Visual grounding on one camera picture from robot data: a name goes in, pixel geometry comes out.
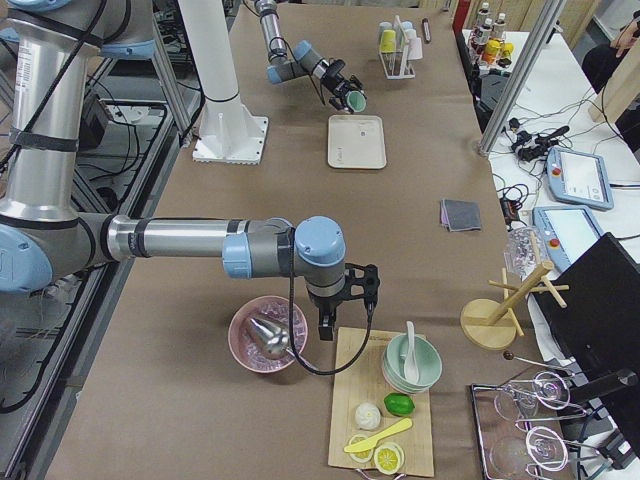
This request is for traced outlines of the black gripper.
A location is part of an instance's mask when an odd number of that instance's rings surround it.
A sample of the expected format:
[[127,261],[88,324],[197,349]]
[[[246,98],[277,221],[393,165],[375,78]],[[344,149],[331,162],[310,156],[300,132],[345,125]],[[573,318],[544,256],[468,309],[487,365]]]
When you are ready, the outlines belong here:
[[347,285],[320,287],[308,284],[307,291],[310,300],[318,309],[319,338],[321,340],[332,340],[337,317],[336,310],[348,296]]
[[355,76],[349,78],[341,74],[346,66],[342,59],[336,59],[328,64],[321,77],[321,84],[330,92],[329,103],[338,111],[350,112],[350,107],[346,104],[346,95],[349,91],[364,94],[362,82]]

